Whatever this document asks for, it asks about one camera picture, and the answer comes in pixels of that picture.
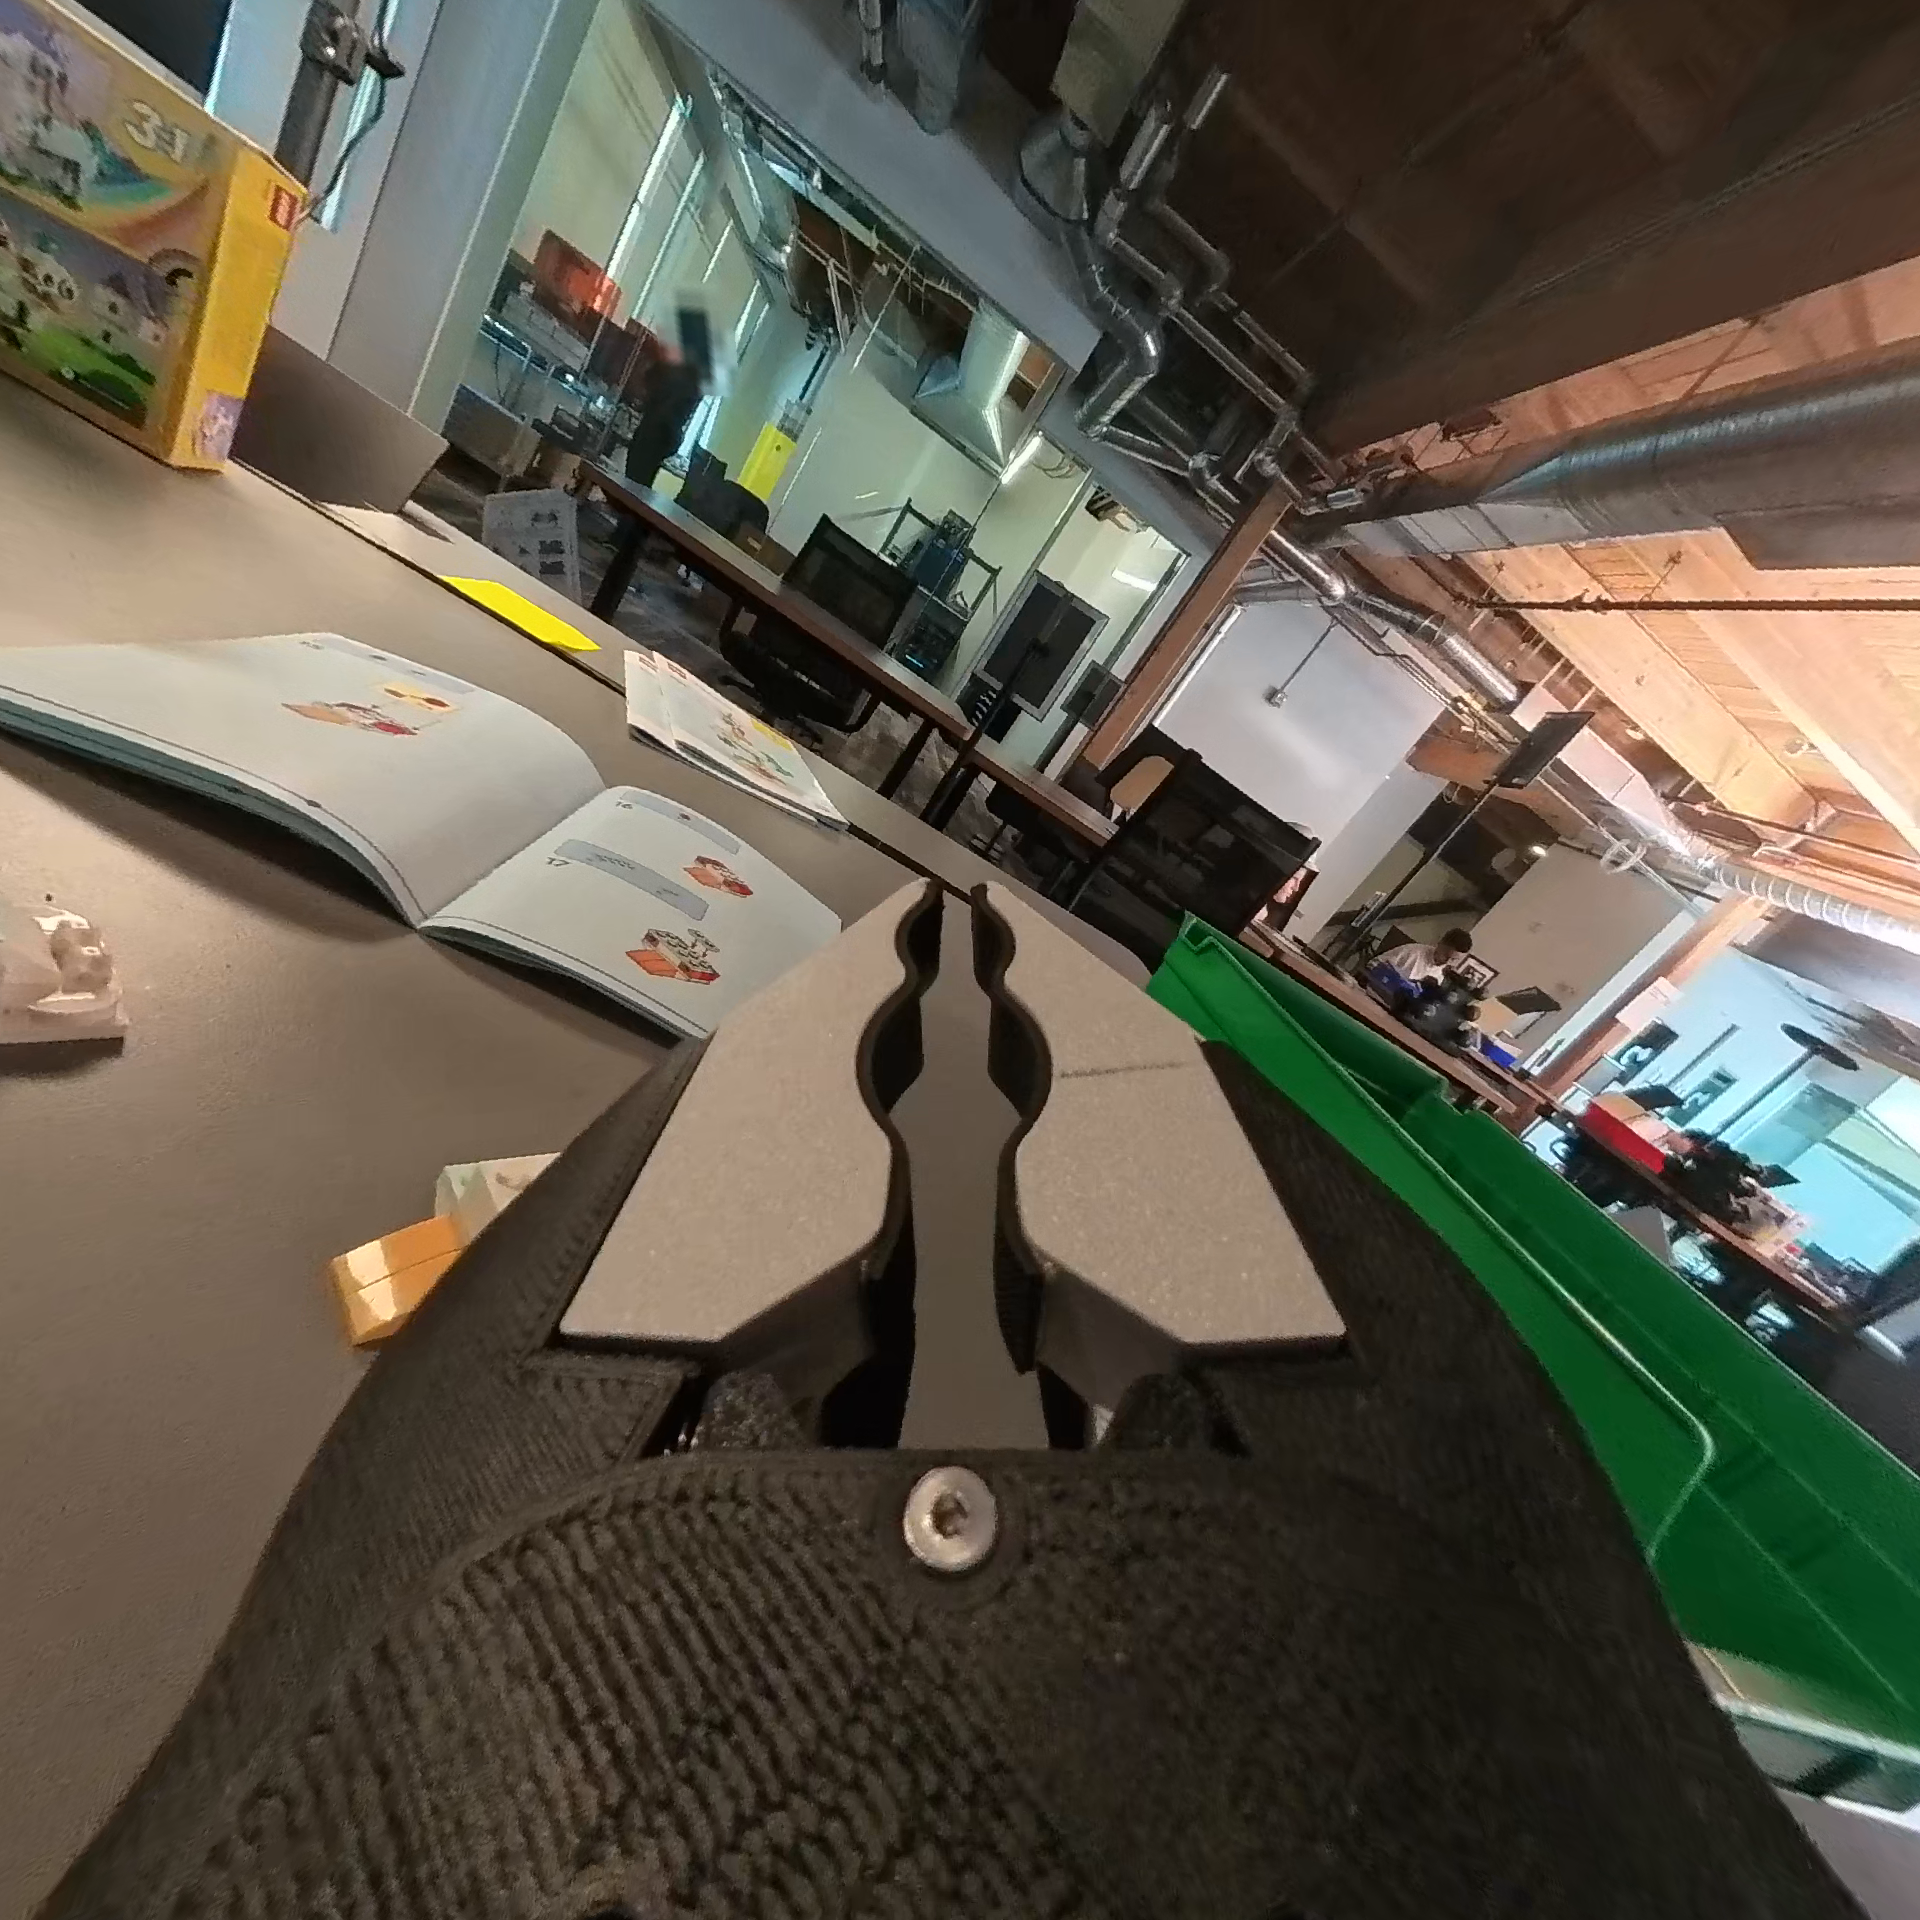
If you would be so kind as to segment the clear lego brick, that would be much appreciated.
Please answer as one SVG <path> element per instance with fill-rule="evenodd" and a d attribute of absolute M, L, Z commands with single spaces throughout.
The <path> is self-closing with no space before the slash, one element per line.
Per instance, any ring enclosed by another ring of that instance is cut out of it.
<path fill-rule="evenodd" d="M 546 1152 L 444 1165 L 434 1185 L 434 1215 L 449 1220 L 462 1241 L 470 1241 L 554 1158 Z"/>

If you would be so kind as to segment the long wooden desk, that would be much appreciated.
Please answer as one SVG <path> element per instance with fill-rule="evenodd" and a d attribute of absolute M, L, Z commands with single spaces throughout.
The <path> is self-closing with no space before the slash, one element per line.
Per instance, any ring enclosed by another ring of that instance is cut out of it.
<path fill-rule="evenodd" d="M 897 790 L 914 758 L 932 735 L 940 735 L 951 744 L 953 756 L 940 793 L 918 813 L 926 825 L 945 825 L 957 800 L 970 788 L 970 781 L 982 776 L 1016 793 L 1024 805 L 1048 817 L 1076 846 L 1089 850 L 1109 846 L 1117 825 L 1105 813 L 1081 801 L 1048 776 L 1000 753 L 985 737 L 982 728 L 969 727 L 966 714 L 953 700 L 903 669 L 897 661 L 886 656 L 877 645 L 858 637 L 844 620 L 784 584 L 776 573 L 752 560 L 740 545 L 720 537 L 704 521 L 693 519 L 668 495 L 646 486 L 631 486 L 623 478 L 599 463 L 580 461 L 580 480 L 599 488 L 632 522 L 632 529 L 617 543 L 615 560 L 608 565 L 608 573 L 589 602 L 593 617 L 605 624 L 613 622 L 632 582 L 646 537 L 660 537 L 679 552 L 682 565 L 700 572 L 705 580 L 717 582 L 727 597 L 724 631 L 730 628 L 730 622 L 736 622 L 742 607 L 757 614 L 782 617 L 817 649 L 825 649 L 845 664 L 879 706 L 897 714 L 910 714 L 918 724 L 908 746 L 896 756 L 886 781 L 879 785 L 884 798 Z"/>

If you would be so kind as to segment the black monitor on pole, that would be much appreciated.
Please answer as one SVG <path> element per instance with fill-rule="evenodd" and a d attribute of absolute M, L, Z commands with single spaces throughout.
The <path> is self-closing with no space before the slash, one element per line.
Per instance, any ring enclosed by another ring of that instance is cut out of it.
<path fill-rule="evenodd" d="M 1522 790 L 1545 776 L 1560 751 L 1575 742 L 1593 721 L 1594 711 L 1549 711 L 1506 753 L 1494 773 L 1494 790 Z"/>

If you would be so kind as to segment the orange lego piece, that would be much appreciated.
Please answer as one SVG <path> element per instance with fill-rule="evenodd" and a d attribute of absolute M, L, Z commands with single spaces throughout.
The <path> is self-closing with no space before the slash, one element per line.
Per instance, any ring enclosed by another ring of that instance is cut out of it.
<path fill-rule="evenodd" d="M 449 1215 L 429 1215 L 368 1238 L 325 1265 L 326 1292 L 353 1349 L 402 1328 L 463 1250 Z"/>

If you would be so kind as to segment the open instruction booklet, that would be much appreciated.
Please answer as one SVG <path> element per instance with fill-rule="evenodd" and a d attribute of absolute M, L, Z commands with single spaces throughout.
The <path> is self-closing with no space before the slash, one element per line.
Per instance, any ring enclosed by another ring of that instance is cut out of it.
<path fill-rule="evenodd" d="M 23 646 L 1 714 L 332 850 L 423 937 L 688 1039 L 844 927 L 734 829 L 605 784 L 541 714 L 345 634 Z"/>

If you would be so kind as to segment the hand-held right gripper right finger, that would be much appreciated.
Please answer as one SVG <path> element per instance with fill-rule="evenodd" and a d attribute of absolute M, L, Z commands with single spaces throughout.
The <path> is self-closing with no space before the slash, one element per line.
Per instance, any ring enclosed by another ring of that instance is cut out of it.
<path fill-rule="evenodd" d="M 1345 1326 L 1193 1028 L 999 884 L 970 893 L 1016 1368 L 1337 1352 Z"/>

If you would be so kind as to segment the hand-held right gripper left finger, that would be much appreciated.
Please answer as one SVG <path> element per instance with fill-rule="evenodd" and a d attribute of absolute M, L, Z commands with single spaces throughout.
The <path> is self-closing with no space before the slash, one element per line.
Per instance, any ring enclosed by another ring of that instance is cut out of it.
<path fill-rule="evenodd" d="M 910 1330 L 910 1174 L 944 888 L 886 896 L 712 1028 L 564 1306 L 568 1344 L 879 1359 Z"/>

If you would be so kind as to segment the white lego assembly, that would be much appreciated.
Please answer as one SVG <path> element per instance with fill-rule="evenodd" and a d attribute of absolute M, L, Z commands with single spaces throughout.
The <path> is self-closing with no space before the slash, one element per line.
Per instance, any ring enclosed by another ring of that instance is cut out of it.
<path fill-rule="evenodd" d="M 1 1046 L 114 1044 L 127 1007 L 96 919 L 1 898 Z"/>

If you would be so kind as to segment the black mesh office chair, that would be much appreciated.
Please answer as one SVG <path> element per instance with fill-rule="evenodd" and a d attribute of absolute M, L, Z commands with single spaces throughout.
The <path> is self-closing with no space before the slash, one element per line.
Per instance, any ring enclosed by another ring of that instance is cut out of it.
<path fill-rule="evenodd" d="M 1240 937 L 1271 905 L 1304 893 L 1317 833 L 1277 815 L 1210 767 L 1199 749 L 1152 733 L 1111 781 L 1120 825 L 1097 877 L 1174 922 Z"/>

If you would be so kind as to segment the dark office chair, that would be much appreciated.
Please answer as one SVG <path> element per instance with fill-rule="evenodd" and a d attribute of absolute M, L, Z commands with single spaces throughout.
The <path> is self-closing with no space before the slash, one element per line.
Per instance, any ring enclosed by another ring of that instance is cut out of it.
<path fill-rule="evenodd" d="M 816 519 L 782 582 L 844 620 L 886 656 L 894 656 L 886 645 L 917 592 L 900 565 L 825 513 Z M 844 663 L 778 614 L 742 607 L 730 628 L 721 628 L 717 652 L 760 713 L 792 727 L 807 744 L 822 744 L 826 733 L 862 730 L 881 709 Z"/>

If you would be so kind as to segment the yellow lego box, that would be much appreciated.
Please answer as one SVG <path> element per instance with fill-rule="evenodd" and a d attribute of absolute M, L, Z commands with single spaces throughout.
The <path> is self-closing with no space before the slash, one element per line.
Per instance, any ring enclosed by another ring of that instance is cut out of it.
<path fill-rule="evenodd" d="M 5 74 L 1 369 L 178 471 L 232 455 L 306 191 L 152 103 Z"/>

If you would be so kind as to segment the closed instruction booklet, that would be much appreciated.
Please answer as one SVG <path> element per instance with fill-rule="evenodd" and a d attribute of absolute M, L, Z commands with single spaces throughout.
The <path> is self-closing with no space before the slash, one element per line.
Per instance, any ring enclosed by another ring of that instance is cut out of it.
<path fill-rule="evenodd" d="M 637 737 L 786 813 L 847 829 L 799 746 L 744 706 L 644 646 L 623 653 L 622 684 Z"/>

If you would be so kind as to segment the green plastic bin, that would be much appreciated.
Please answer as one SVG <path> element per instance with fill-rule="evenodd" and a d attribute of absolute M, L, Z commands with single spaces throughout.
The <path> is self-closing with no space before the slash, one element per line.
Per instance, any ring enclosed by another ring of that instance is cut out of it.
<path fill-rule="evenodd" d="M 1437 1072 L 1185 916 L 1146 992 L 1463 1260 L 1586 1432 L 1685 1638 L 1916 1749 L 1917 1481 Z"/>

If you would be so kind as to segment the yellow sticky note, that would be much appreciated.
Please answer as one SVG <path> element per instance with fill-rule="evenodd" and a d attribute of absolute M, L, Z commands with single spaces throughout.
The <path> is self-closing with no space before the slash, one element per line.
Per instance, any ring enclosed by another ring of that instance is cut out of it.
<path fill-rule="evenodd" d="M 553 614 L 548 607 L 504 582 L 455 573 L 439 573 L 436 577 L 463 601 L 487 610 L 492 617 L 504 622 L 522 637 L 534 640 L 551 652 L 567 656 L 591 656 L 600 652 L 599 640 L 589 637 L 567 617 Z"/>

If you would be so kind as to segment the spiral metal air duct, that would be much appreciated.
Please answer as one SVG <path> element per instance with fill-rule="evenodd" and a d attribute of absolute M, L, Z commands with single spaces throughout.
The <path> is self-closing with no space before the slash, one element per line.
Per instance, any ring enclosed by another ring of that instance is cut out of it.
<path fill-rule="evenodd" d="M 1465 557 L 1727 535 L 1758 569 L 1917 562 L 1917 343 L 1409 478 L 1324 545 Z"/>

